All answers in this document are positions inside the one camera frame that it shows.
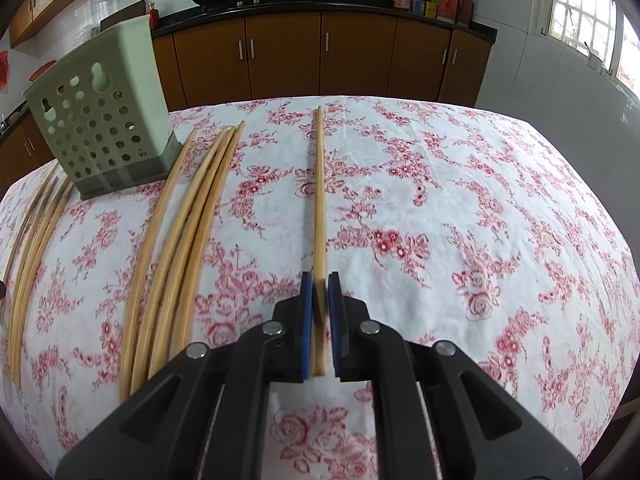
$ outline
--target floral tablecloth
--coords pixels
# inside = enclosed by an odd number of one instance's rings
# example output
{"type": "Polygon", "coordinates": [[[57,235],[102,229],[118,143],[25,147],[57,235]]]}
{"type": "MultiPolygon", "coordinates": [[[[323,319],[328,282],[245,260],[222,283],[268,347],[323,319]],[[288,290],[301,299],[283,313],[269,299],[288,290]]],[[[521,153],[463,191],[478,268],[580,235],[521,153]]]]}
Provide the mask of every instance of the floral tablecloth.
{"type": "MultiPolygon", "coordinates": [[[[160,241],[220,128],[246,121],[202,262],[193,340],[234,341],[295,295],[311,268],[318,105],[329,272],[404,338],[456,342],[584,460],[638,358],[640,284],[602,204],[518,120],[363,97],[173,113],[180,140],[194,127],[198,135],[160,241]]],[[[14,184],[0,205],[0,269],[49,168],[14,184]]],[[[0,406],[48,471],[118,405],[122,319],[162,185],[72,197],[37,273],[19,391],[6,333],[0,339],[0,406]]],[[[329,370],[273,385],[263,478],[377,477],[370,384],[340,384],[329,370]]]]}

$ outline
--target table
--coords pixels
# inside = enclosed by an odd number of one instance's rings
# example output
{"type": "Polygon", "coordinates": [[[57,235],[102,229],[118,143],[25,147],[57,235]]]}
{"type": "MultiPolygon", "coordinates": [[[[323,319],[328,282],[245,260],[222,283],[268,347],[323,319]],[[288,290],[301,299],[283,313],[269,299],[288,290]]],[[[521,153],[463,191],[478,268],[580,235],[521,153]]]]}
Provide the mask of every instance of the table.
{"type": "MultiPolygon", "coordinates": [[[[602,204],[519,120],[368,97],[173,113],[180,140],[198,136],[159,240],[220,129],[246,121],[202,262],[193,340],[236,340],[311,268],[318,105],[328,271],[404,338],[456,342],[583,461],[638,358],[640,283],[602,204]]],[[[0,269],[50,165],[0,205],[0,269]]],[[[21,391],[0,339],[0,406],[48,471],[118,405],[124,307],[161,188],[72,197],[31,295],[21,391]]],[[[273,386],[264,478],[376,478],[370,384],[340,384],[328,367],[325,378],[273,386]]]]}

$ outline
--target gray basket base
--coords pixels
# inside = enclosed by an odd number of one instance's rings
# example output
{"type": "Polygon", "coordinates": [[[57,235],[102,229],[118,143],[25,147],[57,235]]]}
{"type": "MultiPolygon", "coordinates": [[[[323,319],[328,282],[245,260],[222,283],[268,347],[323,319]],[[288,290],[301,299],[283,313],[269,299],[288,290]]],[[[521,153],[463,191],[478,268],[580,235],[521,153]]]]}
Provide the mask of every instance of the gray basket base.
{"type": "Polygon", "coordinates": [[[76,183],[80,198],[87,200],[128,187],[163,180],[169,176],[181,148],[182,145],[173,132],[162,155],[134,162],[124,168],[106,171],[99,176],[85,178],[76,183]]]}

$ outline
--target metal screw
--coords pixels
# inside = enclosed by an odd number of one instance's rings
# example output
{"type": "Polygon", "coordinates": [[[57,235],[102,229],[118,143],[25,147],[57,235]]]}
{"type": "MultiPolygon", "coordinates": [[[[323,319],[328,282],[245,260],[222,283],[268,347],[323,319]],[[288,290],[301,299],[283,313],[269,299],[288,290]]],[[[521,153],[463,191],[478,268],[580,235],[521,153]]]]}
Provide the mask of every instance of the metal screw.
{"type": "Polygon", "coordinates": [[[284,327],[282,326],[282,323],[277,321],[267,321],[262,326],[262,333],[266,335],[278,335],[281,334],[283,330],[284,327]]]}
{"type": "Polygon", "coordinates": [[[375,321],[369,319],[368,321],[363,321],[360,324],[360,330],[362,331],[362,333],[365,333],[367,335],[374,335],[380,332],[380,325],[375,321]]]}
{"type": "Polygon", "coordinates": [[[451,356],[456,353],[456,346],[451,341],[440,341],[436,345],[436,352],[440,355],[451,356]]]}
{"type": "Polygon", "coordinates": [[[207,345],[204,343],[191,343],[187,346],[187,357],[200,359],[207,354],[207,345]]]}

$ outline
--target tablecloth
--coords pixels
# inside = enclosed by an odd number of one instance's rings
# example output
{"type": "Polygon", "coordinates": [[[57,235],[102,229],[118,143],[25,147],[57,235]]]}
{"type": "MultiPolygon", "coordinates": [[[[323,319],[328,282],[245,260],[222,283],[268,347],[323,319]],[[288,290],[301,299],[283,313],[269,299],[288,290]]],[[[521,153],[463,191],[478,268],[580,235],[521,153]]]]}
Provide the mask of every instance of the tablecloth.
{"type": "MultiPolygon", "coordinates": [[[[223,126],[244,120],[202,261],[192,339],[232,342],[298,292],[312,266],[318,105],[328,271],[405,339],[455,342],[584,460],[638,358],[640,283],[597,197],[522,121],[368,97],[174,112],[180,140],[192,128],[198,135],[147,287],[204,151],[223,126]]],[[[0,269],[51,165],[14,184],[0,205],[0,269]]],[[[162,186],[72,197],[31,294],[21,390],[8,377],[6,333],[0,339],[0,406],[50,472],[118,405],[125,304],[162,186]]],[[[328,366],[325,378],[273,385],[263,478],[377,478],[370,384],[341,384],[328,366]]]]}

